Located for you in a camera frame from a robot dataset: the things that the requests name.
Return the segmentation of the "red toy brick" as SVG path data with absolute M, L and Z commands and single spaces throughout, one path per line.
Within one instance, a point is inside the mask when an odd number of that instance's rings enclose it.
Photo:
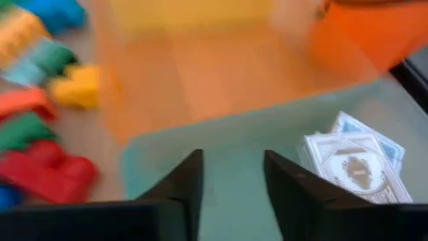
M 53 141 L 40 140 L 0 158 L 1 179 L 53 204 L 85 202 L 98 176 L 91 160 L 69 155 Z

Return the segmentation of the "light blue toy brick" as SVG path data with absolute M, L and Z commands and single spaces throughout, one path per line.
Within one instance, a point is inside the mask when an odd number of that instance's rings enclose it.
M 86 10 L 77 0 L 15 0 L 14 4 L 38 16 L 52 35 L 87 23 Z

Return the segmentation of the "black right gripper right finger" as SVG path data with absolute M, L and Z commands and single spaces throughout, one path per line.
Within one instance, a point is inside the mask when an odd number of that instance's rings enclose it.
M 326 208 L 368 203 L 272 150 L 264 151 L 263 172 L 283 241 L 316 241 Z

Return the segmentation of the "teal translucent plastic bin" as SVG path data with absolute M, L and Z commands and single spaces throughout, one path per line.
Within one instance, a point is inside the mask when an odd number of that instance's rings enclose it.
M 304 137 L 329 132 L 339 112 L 404 147 L 401 179 L 415 202 L 428 203 L 428 114 L 391 80 L 140 135 L 121 158 L 126 196 L 137 198 L 202 149 L 200 241 L 282 241 L 265 188 L 263 152 L 299 161 Z

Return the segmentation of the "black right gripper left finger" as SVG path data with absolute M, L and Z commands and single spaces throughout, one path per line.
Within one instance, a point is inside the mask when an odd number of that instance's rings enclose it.
M 203 150 L 195 149 L 138 196 L 137 201 L 152 203 L 155 241 L 198 241 L 203 185 Z

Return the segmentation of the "blue patterned card deck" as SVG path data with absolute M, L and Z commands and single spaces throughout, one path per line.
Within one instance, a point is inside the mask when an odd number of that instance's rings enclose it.
M 371 133 L 374 135 L 383 152 L 397 174 L 401 173 L 405 148 L 394 140 L 384 136 L 371 127 L 365 125 L 353 116 L 340 111 L 332 126 L 332 133 Z

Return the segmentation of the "yellow translucent plastic bin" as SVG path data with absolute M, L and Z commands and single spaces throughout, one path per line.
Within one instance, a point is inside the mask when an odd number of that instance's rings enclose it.
M 274 0 L 109 0 L 120 30 L 197 29 L 251 23 L 267 18 Z

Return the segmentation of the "orange toy brick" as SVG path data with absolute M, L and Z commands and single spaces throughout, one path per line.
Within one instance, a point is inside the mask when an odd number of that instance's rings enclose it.
M 25 111 L 33 111 L 45 121 L 54 121 L 58 117 L 56 108 L 44 89 L 33 87 L 0 94 L 0 122 Z

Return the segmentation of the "gold emblem card deck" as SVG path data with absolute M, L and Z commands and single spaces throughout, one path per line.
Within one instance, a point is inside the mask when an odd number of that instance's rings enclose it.
M 305 135 L 298 150 L 305 168 L 371 203 L 413 201 L 370 133 Z

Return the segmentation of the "black aluminium table frame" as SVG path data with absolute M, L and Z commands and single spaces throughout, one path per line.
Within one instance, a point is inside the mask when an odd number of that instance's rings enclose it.
M 428 114 L 428 46 L 405 58 L 389 73 Z

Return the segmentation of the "yellow toy brick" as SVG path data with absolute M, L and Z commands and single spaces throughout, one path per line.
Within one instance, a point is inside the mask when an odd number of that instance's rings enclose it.
M 60 105 L 77 108 L 98 108 L 100 69 L 96 65 L 70 64 L 63 76 L 50 78 L 47 90 Z
M 43 37 L 51 38 L 51 34 L 32 12 L 14 7 L 0 15 L 0 69 L 12 65 Z

